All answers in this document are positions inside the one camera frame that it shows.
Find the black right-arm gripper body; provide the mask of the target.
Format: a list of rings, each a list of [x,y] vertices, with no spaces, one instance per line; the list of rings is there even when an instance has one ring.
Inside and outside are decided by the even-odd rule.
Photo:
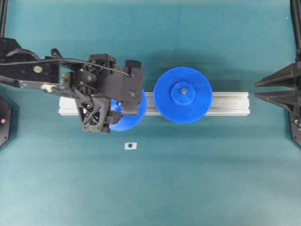
[[[297,106],[294,108],[294,113],[290,114],[291,134],[295,143],[301,143],[301,76],[298,75],[296,79],[297,91]]]

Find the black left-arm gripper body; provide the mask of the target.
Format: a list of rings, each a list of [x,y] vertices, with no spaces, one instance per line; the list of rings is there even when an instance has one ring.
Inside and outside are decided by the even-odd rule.
[[[88,61],[63,58],[61,66],[70,69],[63,78],[61,96],[71,98],[105,97],[104,79],[117,71],[116,59],[108,54],[91,55]]]

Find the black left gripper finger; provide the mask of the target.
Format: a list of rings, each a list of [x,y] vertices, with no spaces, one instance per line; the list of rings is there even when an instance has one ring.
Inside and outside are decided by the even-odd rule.
[[[110,133],[110,125],[122,119],[121,113],[111,110],[111,99],[84,97],[75,99],[75,103],[85,132]]]
[[[137,115],[142,99],[143,68],[142,63],[127,60],[125,67],[111,71],[104,79],[104,94],[122,104],[121,113]]]

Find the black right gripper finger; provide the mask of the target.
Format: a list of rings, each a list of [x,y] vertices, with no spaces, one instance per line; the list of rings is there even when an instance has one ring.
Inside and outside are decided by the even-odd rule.
[[[301,64],[293,63],[276,73],[263,78],[254,84],[256,87],[288,87],[301,86]]]
[[[286,111],[298,111],[301,107],[301,92],[297,90],[255,93],[255,97],[277,105]]]

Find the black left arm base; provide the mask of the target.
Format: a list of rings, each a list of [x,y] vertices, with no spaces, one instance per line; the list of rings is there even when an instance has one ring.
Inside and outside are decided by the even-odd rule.
[[[11,106],[0,96],[0,146],[3,146],[9,140],[11,116]]]

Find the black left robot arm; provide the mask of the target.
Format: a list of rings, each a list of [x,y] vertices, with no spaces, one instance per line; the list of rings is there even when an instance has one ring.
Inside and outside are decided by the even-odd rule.
[[[142,102],[143,69],[139,61],[123,67],[108,54],[87,61],[64,58],[58,49],[39,58],[15,39],[0,40],[0,81],[20,89],[40,89],[72,98],[86,132],[109,133],[124,116],[136,116]]]

